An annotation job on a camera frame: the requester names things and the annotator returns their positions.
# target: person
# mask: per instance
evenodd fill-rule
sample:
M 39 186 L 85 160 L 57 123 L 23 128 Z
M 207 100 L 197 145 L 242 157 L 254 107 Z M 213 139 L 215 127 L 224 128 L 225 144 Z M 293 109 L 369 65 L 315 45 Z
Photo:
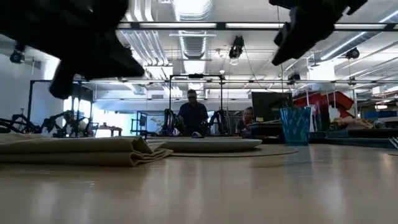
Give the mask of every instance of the person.
M 241 134 L 242 131 L 246 130 L 249 124 L 252 123 L 252 118 L 253 107 L 250 106 L 243 111 L 243 118 L 236 123 L 235 133 Z
M 178 118 L 183 125 L 183 134 L 191 135 L 193 132 L 205 134 L 207 127 L 202 124 L 207 123 L 208 115 L 206 106 L 199 103 L 195 90 L 188 90 L 188 103 L 184 103 L 178 112 Z

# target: black monitor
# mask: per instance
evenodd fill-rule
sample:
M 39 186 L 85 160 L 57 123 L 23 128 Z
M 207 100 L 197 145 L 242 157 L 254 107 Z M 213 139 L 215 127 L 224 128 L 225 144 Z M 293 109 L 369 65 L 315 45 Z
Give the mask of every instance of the black monitor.
M 252 92 L 254 119 L 275 121 L 280 118 L 279 109 L 292 106 L 291 93 Z
M 139 126 L 143 127 L 145 126 L 147 122 L 147 116 L 141 115 L 139 118 Z

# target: desk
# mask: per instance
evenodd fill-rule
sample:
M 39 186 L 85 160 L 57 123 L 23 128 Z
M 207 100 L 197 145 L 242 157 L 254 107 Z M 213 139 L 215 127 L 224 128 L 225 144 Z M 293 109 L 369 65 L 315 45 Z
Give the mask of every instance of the desk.
M 110 130 L 111 131 L 111 137 L 113 137 L 113 133 L 115 131 L 119 131 L 119 136 L 122 136 L 122 129 L 118 128 L 118 127 L 115 127 L 115 126 L 103 126 L 103 125 L 101 125 L 101 126 L 98 127 L 98 130 Z
M 0 164 L 1 223 L 398 223 L 398 157 L 387 152 L 312 144 L 284 166 L 258 157 Z

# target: red object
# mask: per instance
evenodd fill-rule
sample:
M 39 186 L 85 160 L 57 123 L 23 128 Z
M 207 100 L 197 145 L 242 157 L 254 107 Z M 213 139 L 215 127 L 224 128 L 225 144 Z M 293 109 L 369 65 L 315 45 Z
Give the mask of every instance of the red object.
M 351 109 L 351 107 L 354 104 L 354 101 L 346 96 L 344 93 L 340 91 L 335 92 L 336 95 L 336 107 L 338 111 L 340 112 L 340 117 L 345 118 L 347 116 L 354 117 L 352 114 L 347 112 L 347 110 Z M 329 93 L 327 95 L 329 97 L 329 104 L 334 105 L 335 104 L 335 97 L 333 96 L 333 93 Z M 322 95 L 319 92 L 313 92 L 313 93 L 308 93 L 308 101 L 310 105 L 315 105 L 317 103 L 326 103 L 327 104 L 327 97 L 326 95 Z M 295 106 L 306 106 L 307 105 L 307 95 L 302 94 L 299 96 L 296 96 L 293 99 L 293 104 Z

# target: metal frame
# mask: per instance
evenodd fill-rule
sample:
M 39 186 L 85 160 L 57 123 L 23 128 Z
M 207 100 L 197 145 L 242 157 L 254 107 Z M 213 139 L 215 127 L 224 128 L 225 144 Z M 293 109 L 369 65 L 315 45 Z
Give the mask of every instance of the metal frame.
M 164 116 L 164 111 L 137 111 L 137 119 L 131 119 L 131 129 L 130 129 L 130 133 L 136 133 L 138 134 L 138 132 L 142 132 L 142 130 L 138 130 L 138 124 L 139 124 L 139 119 L 138 119 L 138 114 L 144 114 L 146 116 L 146 122 L 145 122 L 145 131 L 147 131 L 147 124 L 148 124 L 148 115 L 153 115 L 153 116 Z M 133 130 L 133 121 L 137 121 L 136 123 L 136 129 Z
M 29 122 L 30 122 L 30 115 L 32 114 L 33 87 L 34 87 L 34 84 L 37 83 L 37 82 L 50 83 L 51 80 L 31 80 L 30 81 L 30 83 L 29 83 L 29 99 L 28 99 L 28 105 L 27 105 L 27 120 Z M 79 84 L 80 87 L 83 85 L 83 83 L 87 83 L 87 82 L 84 82 L 82 80 L 75 80 L 73 82 Z M 81 88 L 79 88 L 79 93 L 78 93 L 79 101 L 80 101 L 80 98 L 81 98 Z M 73 105 L 74 105 L 74 101 L 75 101 L 75 99 L 72 97 L 72 108 L 73 108 Z M 92 118 L 93 103 L 94 102 L 92 101 L 91 102 L 91 106 L 90 106 L 90 118 Z M 77 118 L 79 117 L 79 115 L 80 115 L 80 110 L 78 108 L 77 115 L 76 115 Z
M 398 32 L 398 23 L 337 23 L 340 32 Z M 257 30 L 279 31 L 279 22 L 120 22 L 119 30 Z
M 205 78 L 205 77 L 218 77 L 220 79 L 220 91 L 221 91 L 221 109 L 223 109 L 223 79 L 224 75 L 200 75 L 200 74 L 194 74 L 194 75 L 171 75 L 167 81 L 169 83 L 169 110 L 172 109 L 172 82 L 173 82 L 173 77 L 188 77 L 188 78 Z M 209 83 L 212 82 L 212 80 L 203 80 L 203 83 Z
M 188 77 L 189 75 L 171 75 L 170 77 Z M 219 77 L 222 75 L 204 75 L 203 77 Z M 111 83 L 115 80 L 92 80 L 90 82 L 81 81 L 85 83 Z M 281 83 L 280 80 L 174 80 L 174 83 Z M 170 80 L 124 80 L 123 83 L 170 83 Z M 314 83 L 335 83 L 335 84 L 398 84 L 398 80 L 296 80 L 293 83 L 314 84 Z

